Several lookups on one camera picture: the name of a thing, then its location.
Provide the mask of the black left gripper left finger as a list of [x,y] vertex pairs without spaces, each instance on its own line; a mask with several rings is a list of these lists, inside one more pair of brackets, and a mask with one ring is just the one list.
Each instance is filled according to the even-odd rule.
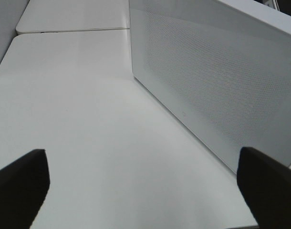
[[29,229],[50,187],[46,152],[34,149],[0,170],[0,229]]

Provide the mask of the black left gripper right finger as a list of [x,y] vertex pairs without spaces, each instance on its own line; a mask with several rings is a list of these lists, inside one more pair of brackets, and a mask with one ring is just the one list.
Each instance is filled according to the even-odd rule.
[[260,229],[291,229],[291,169],[253,147],[243,147],[237,185]]

